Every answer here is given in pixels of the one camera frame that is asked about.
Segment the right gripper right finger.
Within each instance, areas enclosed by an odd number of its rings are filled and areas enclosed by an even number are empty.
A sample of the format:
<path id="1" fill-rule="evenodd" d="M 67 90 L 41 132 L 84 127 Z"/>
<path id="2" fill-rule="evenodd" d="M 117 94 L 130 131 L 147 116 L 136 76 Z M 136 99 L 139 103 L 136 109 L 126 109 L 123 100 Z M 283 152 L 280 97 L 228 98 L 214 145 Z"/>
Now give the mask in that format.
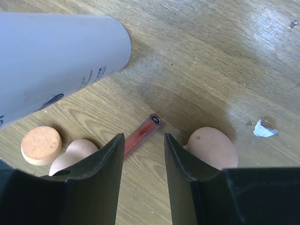
<path id="1" fill-rule="evenodd" d="M 218 170 L 165 134 L 165 165 L 175 225 L 297 225 L 297 167 Z"/>

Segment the short white bottle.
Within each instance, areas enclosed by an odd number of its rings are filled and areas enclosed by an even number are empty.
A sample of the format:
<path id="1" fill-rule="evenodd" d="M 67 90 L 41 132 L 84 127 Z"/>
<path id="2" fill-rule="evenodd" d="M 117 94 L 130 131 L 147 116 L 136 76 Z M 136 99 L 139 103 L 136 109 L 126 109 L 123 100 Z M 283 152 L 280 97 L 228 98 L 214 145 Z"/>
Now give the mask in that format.
<path id="1" fill-rule="evenodd" d="M 122 70 L 131 52 L 111 16 L 1 12 L 1 128 Z"/>

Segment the red lip gloss pair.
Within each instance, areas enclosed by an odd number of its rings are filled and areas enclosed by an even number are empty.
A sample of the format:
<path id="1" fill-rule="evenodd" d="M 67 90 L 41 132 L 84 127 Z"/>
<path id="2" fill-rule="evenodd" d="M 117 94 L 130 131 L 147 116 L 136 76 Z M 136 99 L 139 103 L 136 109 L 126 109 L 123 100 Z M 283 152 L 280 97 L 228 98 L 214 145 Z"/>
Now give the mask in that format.
<path id="1" fill-rule="evenodd" d="M 125 140 L 124 158 L 127 158 L 142 143 L 155 133 L 162 125 L 160 117 L 151 114 L 127 139 Z"/>

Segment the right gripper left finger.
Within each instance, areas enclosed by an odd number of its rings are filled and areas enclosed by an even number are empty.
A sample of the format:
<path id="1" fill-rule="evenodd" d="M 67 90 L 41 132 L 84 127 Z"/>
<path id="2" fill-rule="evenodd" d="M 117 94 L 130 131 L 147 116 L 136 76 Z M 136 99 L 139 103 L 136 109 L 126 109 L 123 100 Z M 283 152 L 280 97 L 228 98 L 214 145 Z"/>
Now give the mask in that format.
<path id="1" fill-rule="evenodd" d="M 117 134 L 100 150 L 53 176 L 1 170 L 1 224 L 115 224 L 124 144 L 124 135 Z"/>

